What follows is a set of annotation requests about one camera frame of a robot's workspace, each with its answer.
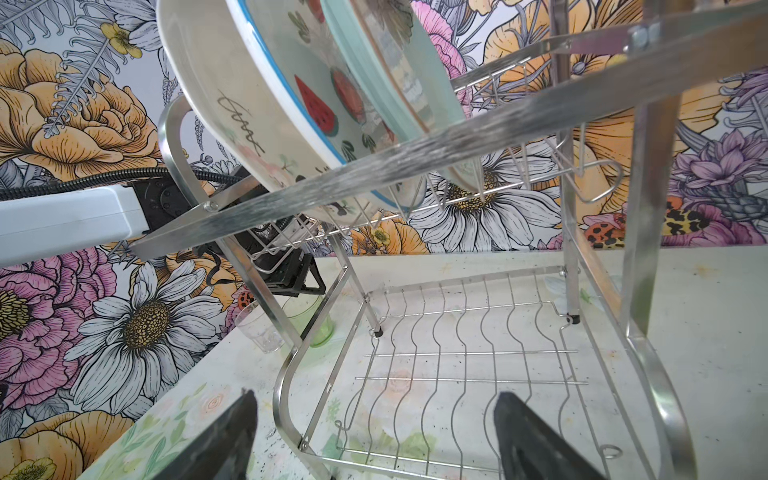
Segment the wall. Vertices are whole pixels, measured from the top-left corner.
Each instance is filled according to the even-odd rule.
[[[314,22],[304,3],[296,1],[297,10],[307,10],[303,17]],[[539,40],[548,29],[546,2],[412,5],[452,77]],[[0,2],[0,187],[161,162],[155,122],[181,92],[166,66],[154,7],[154,0]],[[577,0],[571,28],[640,17],[638,0]],[[288,18],[286,28],[293,28]],[[571,73],[589,74],[622,59],[574,56]],[[502,77],[502,101],[550,84],[543,59],[525,74],[531,75],[528,88],[520,85],[521,68]],[[67,112],[67,100],[77,98],[82,111]],[[467,115],[495,101],[480,88],[459,99]],[[684,95],[664,245],[765,243],[766,110],[768,68]],[[588,124],[585,160],[612,158],[629,168],[632,122],[632,111],[624,111]],[[192,116],[183,139],[196,166],[223,173],[236,167],[234,156]],[[545,142],[527,150],[536,168],[552,168]],[[508,154],[488,155],[483,164],[491,184],[517,177]],[[580,188],[599,192],[614,177],[610,168],[593,169]],[[449,197],[464,195],[439,175],[433,180]],[[625,181],[604,201],[580,209],[594,247],[622,246],[626,199]],[[435,202],[431,193],[426,201]],[[408,223],[365,227],[345,242],[355,255],[556,250],[559,227],[558,182],[551,179],[479,204],[414,214]],[[7,388],[0,478],[12,471],[36,475],[25,478],[77,477],[226,335],[252,300],[226,260],[181,252],[142,263],[125,247],[102,245],[0,269],[0,382]],[[312,247],[331,254],[327,244]]]

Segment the wire rack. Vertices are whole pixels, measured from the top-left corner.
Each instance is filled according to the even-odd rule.
[[[349,401],[325,428],[337,455],[323,460],[419,478],[501,478],[492,413],[511,391],[606,478],[653,478],[588,326],[542,299],[542,277],[561,269],[372,293],[385,334],[360,335],[347,353],[332,394]]]
[[[404,478],[501,478],[488,413],[494,399],[506,390],[526,399],[607,477],[694,479],[696,462],[687,420],[646,337],[666,208],[669,153],[681,92],[763,65],[768,58],[768,0],[722,11],[655,16],[682,12],[688,4],[647,0],[646,22],[558,35],[568,31],[568,2],[551,0],[549,38],[452,81],[456,91],[472,89],[485,113],[305,179],[301,185],[234,205],[230,204],[253,188],[253,178],[209,198],[189,165],[174,160],[184,159],[179,130],[184,115],[191,111],[186,99],[179,97],[161,116],[158,137],[171,174],[197,207],[134,242],[131,249],[148,260],[217,242],[293,347],[277,375],[273,413],[283,440],[318,480],[331,478],[329,465]],[[620,53],[626,54],[626,61],[571,79],[571,55]],[[528,69],[534,58],[550,70],[550,86],[538,92],[532,91],[531,82],[541,72]],[[500,77],[510,71],[521,78],[502,84]],[[604,199],[622,183],[625,168],[617,161],[583,162],[585,126],[628,108],[635,108],[635,126],[627,247],[618,291],[578,229],[575,206],[578,201]],[[551,151],[551,167],[544,171],[533,168],[528,149],[535,141],[544,142]],[[578,148],[574,149],[574,141],[579,142]],[[482,161],[488,154],[511,159],[516,175],[495,176]],[[475,166],[476,192],[446,189],[430,174],[466,161]],[[607,176],[613,180],[594,196],[578,188],[578,178],[590,168],[611,172]],[[421,177],[429,189],[420,205],[415,197],[396,194],[398,182],[414,177]],[[532,190],[550,180],[557,180],[560,187],[562,268],[367,293],[347,258],[343,238],[352,228],[375,228],[398,218],[407,221],[415,212],[428,209],[482,205],[504,190]],[[395,212],[376,213],[364,200],[367,192],[381,188],[391,193]],[[321,209],[334,218],[328,205],[338,202],[359,211],[346,224],[322,223],[309,214]],[[301,212],[309,218],[305,220]],[[275,223],[291,215],[296,219],[288,228]],[[262,246],[252,254],[234,234],[256,225],[275,228],[277,235],[266,242],[252,232]],[[262,280],[260,273],[265,272],[254,262],[283,249],[288,249],[287,257],[309,242],[329,243],[342,271],[299,333]],[[581,318],[579,266],[598,294],[614,340],[627,352],[628,375],[640,389],[631,394],[631,409],[625,408],[622,398],[629,399],[618,394],[588,321]],[[545,299],[540,287],[542,276],[561,270],[565,311]],[[317,407],[300,432],[290,411],[291,384],[313,337],[347,284],[353,287],[360,308]],[[371,335],[358,332],[363,318]],[[362,362],[345,362],[347,356]],[[336,423],[327,425],[321,418],[334,386],[349,398]],[[638,405],[637,399],[643,399],[643,404]],[[646,439],[638,439],[633,428],[640,425],[633,414],[643,408],[650,410],[650,418],[641,424],[654,427],[650,446]],[[316,444],[321,430],[336,435],[337,455],[326,455]],[[649,457],[654,458],[653,466]]]

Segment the black cable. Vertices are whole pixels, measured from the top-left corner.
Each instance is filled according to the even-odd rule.
[[[218,174],[208,170],[192,171],[198,180],[215,182],[217,184],[232,185],[242,180],[241,177]],[[170,171],[168,171],[166,167],[128,168],[126,170],[115,170],[111,172],[104,172],[103,174],[95,174],[91,175],[90,177],[78,178],[76,180],[70,180],[60,184],[47,184],[37,187],[18,187],[0,190],[0,200],[15,200],[18,198],[61,194],[64,192],[72,192],[89,187],[97,187],[99,185],[114,184],[117,182],[129,180],[138,180],[140,178],[171,178],[171,176]]]

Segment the metal dish rack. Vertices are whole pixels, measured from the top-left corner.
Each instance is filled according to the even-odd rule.
[[[575,447],[608,478],[612,472],[621,472],[617,478],[696,478],[685,415],[646,337],[660,247],[658,239],[666,209],[670,152],[682,91],[750,70],[768,60],[768,0],[718,11],[686,12],[692,8],[693,2],[686,0],[647,0],[644,17],[648,20],[641,24],[558,35],[568,31],[568,2],[551,0],[550,38],[452,81],[456,91],[485,82],[479,88],[488,92],[489,104],[497,108],[444,131],[307,179],[301,185],[232,207],[227,206],[257,182],[248,177],[213,197],[205,194],[189,165],[174,160],[184,158],[180,124],[191,110],[184,97],[179,97],[161,116],[160,145],[168,169],[185,197],[197,207],[134,242],[131,248],[146,260],[217,241],[292,346],[277,376],[274,418],[285,442],[318,480],[331,478],[328,465],[403,478],[501,478],[498,444],[488,412],[497,395],[507,390],[530,402],[566,440],[574,442],[573,435],[581,435]],[[619,53],[627,55],[625,62],[570,80],[569,55]],[[513,102],[498,94],[499,77],[513,68],[522,70],[524,91],[527,91],[526,64],[540,55],[546,55],[551,62],[553,86]],[[618,291],[578,229],[575,206],[577,199],[594,202],[610,194],[621,182],[624,168],[615,161],[581,163],[574,158],[572,142],[577,129],[584,144],[585,122],[632,107],[635,108],[635,132],[630,200],[623,287]],[[556,136],[556,140],[549,138],[548,142],[557,168],[544,176],[532,177],[528,172],[525,145],[548,135]],[[376,218],[361,214],[348,226],[312,219],[304,222],[297,217],[298,223],[290,232],[278,229],[280,234],[275,240],[263,245],[262,252],[255,255],[248,254],[233,236],[265,223],[277,228],[274,224],[277,219],[406,178],[425,175],[429,180],[430,171],[499,150],[506,150],[517,162],[519,181],[493,184],[489,188],[482,165],[477,161],[477,194],[468,192],[464,197],[448,199],[428,181],[431,194],[439,199],[437,204],[414,208],[411,203],[403,207],[401,199],[397,199],[398,212]],[[596,198],[584,198],[576,188],[576,177],[588,168],[601,166],[615,170],[614,184]],[[345,253],[342,235],[352,227],[376,228],[381,221],[398,217],[407,220],[413,211],[425,208],[445,209],[459,202],[484,202],[500,190],[530,189],[534,182],[555,177],[560,178],[561,188],[562,267],[515,270],[367,293]],[[306,242],[326,240],[333,246],[342,270],[315,316],[300,333],[280,309],[253,262],[260,254],[275,254],[286,247],[295,249]],[[657,435],[657,445],[651,450],[655,453],[657,448],[658,460],[649,460],[630,412],[603,362],[589,322],[581,315],[579,265],[597,292],[608,322],[615,329],[642,385]],[[541,278],[558,274],[566,283],[567,312],[558,311],[553,302],[541,296]],[[289,409],[291,382],[322,320],[348,282],[356,292],[360,308],[308,426],[300,432]],[[369,336],[356,335],[363,317],[368,322]],[[370,347],[363,353],[365,369],[356,371],[352,362],[344,360],[350,351],[362,352],[361,343],[364,346],[369,343]],[[590,362],[594,370],[584,366]],[[323,456],[310,444],[334,383],[340,373],[346,375],[348,371],[354,375],[358,389],[351,395],[348,393],[349,401],[331,427],[336,430],[335,447],[339,454]],[[599,380],[588,380],[582,375],[584,371],[596,372]],[[426,397],[414,393],[416,386],[422,390],[429,386]],[[397,402],[386,406],[380,399],[390,389],[398,392]],[[544,393],[539,393],[539,389],[544,389]],[[616,409],[623,421],[620,430],[626,440],[624,444],[631,445],[633,452],[603,440],[604,428],[600,425],[610,423],[611,418],[595,415],[590,408],[594,404],[593,396],[600,396],[601,402]],[[377,407],[391,410],[394,444],[377,443],[370,427],[371,412],[366,431],[365,422],[360,423],[360,419],[365,418],[360,407],[363,404],[370,404],[370,411]],[[437,414],[436,409],[449,409],[450,415]],[[570,424],[563,420],[564,412],[569,412]],[[403,451],[402,435],[414,429],[417,434],[421,433],[423,440],[421,455],[408,455]],[[428,440],[434,435],[430,429],[442,432],[444,438],[450,433],[454,448],[433,451]],[[483,441],[467,445],[468,429]],[[352,442],[355,435],[358,440]],[[622,462],[625,466],[614,468]]]

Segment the white daisy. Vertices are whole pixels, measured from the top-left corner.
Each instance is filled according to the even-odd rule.
[[[531,177],[557,171],[546,142],[529,144],[526,152]],[[515,159],[506,151],[484,156],[482,165],[486,190],[521,180]],[[430,175],[443,200],[470,194],[439,175]],[[414,212],[409,223],[417,229],[431,252],[524,249],[535,238],[531,227],[552,228],[560,223],[560,206],[548,193],[510,188],[487,194],[484,200],[475,197],[446,205],[444,210],[432,208]],[[438,199],[430,190],[423,206],[437,203]]]
[[[85,338],[65,356],[92,356],[72,386],[74,402],[84,411],[101,407],[137,418],[178,381],[179,371],[188,372],[191,353],[206,349],[224,316],[210,291],[190,297],[204,278],[205,270],[187,260],[158,284],[155,269],[145,263],[131,301],[108,296],[94,302],[98,318],[80,326]]]

